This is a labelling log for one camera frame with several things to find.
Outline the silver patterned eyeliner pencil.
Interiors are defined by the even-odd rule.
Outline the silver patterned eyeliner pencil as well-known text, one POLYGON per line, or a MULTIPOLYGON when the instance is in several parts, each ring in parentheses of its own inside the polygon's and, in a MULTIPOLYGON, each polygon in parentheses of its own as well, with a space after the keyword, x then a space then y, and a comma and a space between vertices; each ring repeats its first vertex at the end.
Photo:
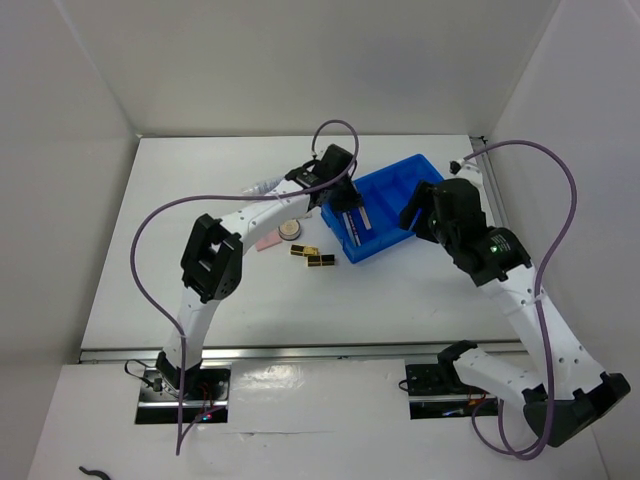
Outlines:
POLYGON ((356 247, 359 247, 361 245, 361 239, 353 215, 350 212, 344 212, 343 218, 345 227, 349 230, 351 241, 356 247))

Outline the round powder jar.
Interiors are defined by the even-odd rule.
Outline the round powder jar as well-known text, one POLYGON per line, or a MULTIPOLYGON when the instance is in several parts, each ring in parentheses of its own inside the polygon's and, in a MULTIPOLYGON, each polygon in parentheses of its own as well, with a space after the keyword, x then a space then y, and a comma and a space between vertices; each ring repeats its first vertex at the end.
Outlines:
POLYGON ((288 220, 278 227, 278 235, 285 241, 294 241, 301 233, 302 227, 297 219, 288 220))

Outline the black gold lipstick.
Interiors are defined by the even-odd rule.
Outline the black gold lipstick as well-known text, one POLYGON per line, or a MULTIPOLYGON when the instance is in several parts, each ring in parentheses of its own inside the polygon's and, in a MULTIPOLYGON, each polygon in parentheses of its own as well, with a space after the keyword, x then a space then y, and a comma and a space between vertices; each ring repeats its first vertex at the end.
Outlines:
POLYGON ((306 258, 308 267, 334 266, 336 263, 334 254, 310 255, 306 258))
POLYGON ((320 251, 317 247, 309 245, 292 244, 289 249, 292 256, 309 257, 318 256, 320 251))

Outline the pink square compact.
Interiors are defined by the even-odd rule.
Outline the pink square compact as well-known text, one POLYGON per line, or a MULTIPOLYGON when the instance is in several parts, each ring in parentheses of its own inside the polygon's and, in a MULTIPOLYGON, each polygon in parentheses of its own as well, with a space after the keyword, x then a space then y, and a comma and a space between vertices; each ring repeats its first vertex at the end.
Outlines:
POLYGON ((263 238, 258 240, 255 243, 255 248, 258 252, 266 250, 268 248, 272 248, 282 242, 282 238, 280 237, 277 230, 271 231, 263 238))

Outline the white lotion bottle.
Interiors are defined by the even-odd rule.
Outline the white lotion bottle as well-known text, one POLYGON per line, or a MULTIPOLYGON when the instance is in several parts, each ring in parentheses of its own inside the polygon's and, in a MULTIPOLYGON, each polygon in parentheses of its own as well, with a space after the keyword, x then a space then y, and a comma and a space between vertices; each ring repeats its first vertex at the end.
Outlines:
POLYGON ((283 177, 281 176, 260 180, 244 188, 241 194, 246 197, 267 195, 274 190, 282 180, 283 177))

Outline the pink long tube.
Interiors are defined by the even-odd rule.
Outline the pink long tube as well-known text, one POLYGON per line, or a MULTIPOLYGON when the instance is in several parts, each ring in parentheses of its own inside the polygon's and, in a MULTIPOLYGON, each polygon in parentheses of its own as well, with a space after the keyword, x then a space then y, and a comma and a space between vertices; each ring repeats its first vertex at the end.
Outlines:
POLYGON ((365 227, 365 230, 366 231, 371 231, 372 230, 372 224, 371 224, 371 221, 370 221, 370 219, 368 217, 367 211, 366 211, 364 206, 360 206, 359 207, 359 213, 360 213, 360 216, 361 216, 361 219, 362 219, 362 223, 363 223, 363 225, 365 227))

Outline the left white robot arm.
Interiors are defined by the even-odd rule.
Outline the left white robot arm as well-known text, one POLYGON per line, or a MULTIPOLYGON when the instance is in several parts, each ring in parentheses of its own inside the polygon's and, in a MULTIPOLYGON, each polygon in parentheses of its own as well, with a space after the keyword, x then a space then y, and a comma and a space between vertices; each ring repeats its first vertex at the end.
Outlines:
POLYGON ((183 291, 171 334, 156 361, 163 389, 176 399, 196 390, 204 340, 221 302, 242 279, 243 257, 267 234, 289 220, 342 194, 353 194, 349 175, 354 155, 331 144, 321 159, 288 172, 266 195, 221 218, 196 219, 182 255, 183 291))

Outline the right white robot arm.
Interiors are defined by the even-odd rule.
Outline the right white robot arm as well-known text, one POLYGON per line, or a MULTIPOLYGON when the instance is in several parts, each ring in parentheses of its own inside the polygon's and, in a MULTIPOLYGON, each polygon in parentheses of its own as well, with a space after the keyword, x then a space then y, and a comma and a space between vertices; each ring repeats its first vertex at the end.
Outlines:
POLYGON ((440 244, 509 321, 534 368, 517 368, 459 341, 438 355, 436 379, 448 392, 477 387, 520 410, 539 443, 559 447, 605 416, 630 393, 621 373, 608 373, 574 335, 544 291, 530 255, 482 209, 481 173, 462 167, 451 179, 417 183, 399 225, 440 244))

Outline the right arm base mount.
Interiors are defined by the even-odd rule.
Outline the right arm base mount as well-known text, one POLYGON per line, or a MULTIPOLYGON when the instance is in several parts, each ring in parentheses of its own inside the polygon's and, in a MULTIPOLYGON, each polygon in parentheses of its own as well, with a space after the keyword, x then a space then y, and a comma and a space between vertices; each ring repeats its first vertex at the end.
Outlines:
POLYGON ((438 364, 407 364, 398 387, 408 396, 411 420, 495 417, 497 400, 483 390, 447 379, 438 364))

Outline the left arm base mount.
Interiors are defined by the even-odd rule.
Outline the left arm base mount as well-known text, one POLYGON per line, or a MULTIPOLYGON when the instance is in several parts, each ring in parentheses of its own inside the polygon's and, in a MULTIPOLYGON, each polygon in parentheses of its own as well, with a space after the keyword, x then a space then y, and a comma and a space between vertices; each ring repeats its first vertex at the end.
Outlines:
MULTIPOLYGON (((139 382, 135 423, 137 425, 174 425, 178 420, 178 391, 155 367, 128 360, 123 370, 139 382)), ((228 366, 201 370, 195 383, 184 394, 183 423, 194 420, 204 424, 228 421, 228 399, 231 369, 228 366)))

